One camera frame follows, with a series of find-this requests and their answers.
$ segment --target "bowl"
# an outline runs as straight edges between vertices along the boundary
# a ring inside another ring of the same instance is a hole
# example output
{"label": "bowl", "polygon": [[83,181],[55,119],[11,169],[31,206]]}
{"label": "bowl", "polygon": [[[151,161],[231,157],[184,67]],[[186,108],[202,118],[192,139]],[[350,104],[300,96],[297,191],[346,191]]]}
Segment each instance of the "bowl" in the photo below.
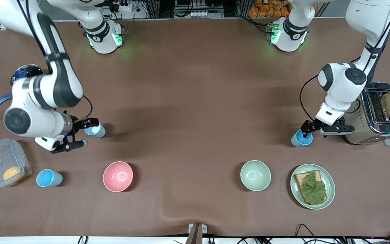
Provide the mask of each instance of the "bowl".
{"label": "bowl", "polygon": [[125,162],[113,162],[103,173],[103,184],[111,192],[126,190],[133,180],[133,170]]}
{"label": "bowl", "polygon": [[251,160],[246,162],[240,170],[240,179],[249,190],[260,191],[268,187],[272,175],[265,163]]}
{"label": "bowl", "polygon": [[[320,176],[322,177],[322,181],[326,186],[326,201],[318,205],[311,205],[305,203],[305,200],[303,199],[302,194],[300,193],[299,186],[297,185],[296,179],[294,178],[295,174],[306,173],[312,170],[320,170]],[[332,176],[329,174],[329,172],[327,172],[327,170],[314,164],[305,164],[297,167],[294,170],[294,172],[291,174],[290,187],[291,187],[291,193],[293,193],[294,198],[296,198],[296,200],[302,206],[313,210],[324,209],[325,207],[329,206],[333,202],[333,199],[335,198],[335,183],[333,182]]]}

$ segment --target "toaster knob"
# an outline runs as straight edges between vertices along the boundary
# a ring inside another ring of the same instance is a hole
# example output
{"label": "toaster knob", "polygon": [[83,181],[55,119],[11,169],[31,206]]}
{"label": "toaster knob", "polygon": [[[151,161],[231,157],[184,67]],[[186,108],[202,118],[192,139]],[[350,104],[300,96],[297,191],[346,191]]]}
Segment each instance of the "toaster knob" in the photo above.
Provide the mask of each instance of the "toaster knob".
{"label": "toaster knob", "polygon": [[389,139],[389,138],[385,138],[385,139],[383,140],[383,144],[384,144],[385,146],[390,146],[390,139]]}

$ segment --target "green bowl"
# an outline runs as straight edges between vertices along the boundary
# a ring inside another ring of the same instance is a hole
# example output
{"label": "green bowl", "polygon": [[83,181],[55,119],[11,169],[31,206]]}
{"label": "green bowl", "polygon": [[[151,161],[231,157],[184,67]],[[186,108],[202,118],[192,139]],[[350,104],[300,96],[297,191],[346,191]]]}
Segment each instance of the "green bowl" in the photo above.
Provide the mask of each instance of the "green bowl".
{"label": "green bowl", "polygon": [[[322,177],[323,183],[326,185],[326,196],[327,196],[326,201],[318,205],[310,205],[305,203],[302,194],[300,194],[299,186],[297,185],[296,179],[294,178],[295,174],[306,173],[312,170],[320,170],[320,176]],[[302,206],[307,207],[309,209],[314,209],[314,210],[324,209],[325,207],[329,206],[333,202],[333,198],[335,197],[335,183],[333,182],[332,176],[325,169],[323,169],[318,165],[305,164],[297,167],[296,170],[294,170],[294,172],[291,175],[290,187],[294,198],[296,198],[296,200],[300,204],[302,204]]]}
{"label": "green bowl", "polygon": [[251,160],[246,162],[240,170],[240,179],[249,190],[260,191],[268,187],[272,175],[265,163]]}

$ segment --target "plate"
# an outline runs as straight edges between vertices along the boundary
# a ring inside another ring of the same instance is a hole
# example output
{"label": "plate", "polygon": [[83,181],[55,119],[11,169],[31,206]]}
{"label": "plate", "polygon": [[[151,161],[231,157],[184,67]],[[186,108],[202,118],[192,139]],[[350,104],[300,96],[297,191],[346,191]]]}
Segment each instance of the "plate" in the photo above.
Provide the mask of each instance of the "plate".
{"label": "plate", "polygon": [[[310,205],[305,203],[302,194],[300,194],[297,181],[294,178],[294,175],[296,174],[306,173],[312,170],[320,170],[320,176],[322,177],[323,183],[326,185],[326,195],[327,195],[326,201],[318,205]],[[332,203],[333,198],[335,197],[335,183],[333,182],[332,176],[325,169],[323,169],[318,165],[305,164],[297,167],[296,170],[294,170],[293,174],[291,175],[290,187],[294,198],[296,198],[296,200],[300,204],[302,204],[302,206],[307,207],[309,209],[315,209],[315,210],[324,209],[325,207],[329,206]]]}

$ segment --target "pink bowl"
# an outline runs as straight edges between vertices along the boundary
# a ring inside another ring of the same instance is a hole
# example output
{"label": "pink bowl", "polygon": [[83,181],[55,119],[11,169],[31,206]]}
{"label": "pink bowl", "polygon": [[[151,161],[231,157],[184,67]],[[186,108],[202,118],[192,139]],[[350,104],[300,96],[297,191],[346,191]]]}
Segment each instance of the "pink bowl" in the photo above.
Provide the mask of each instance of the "pink bowl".
{"label": "pink bowl", "polygon": [[133,171],[125,162],[113,162],[103,173],[103,184],[111,192],[126,190],[133,180]]}

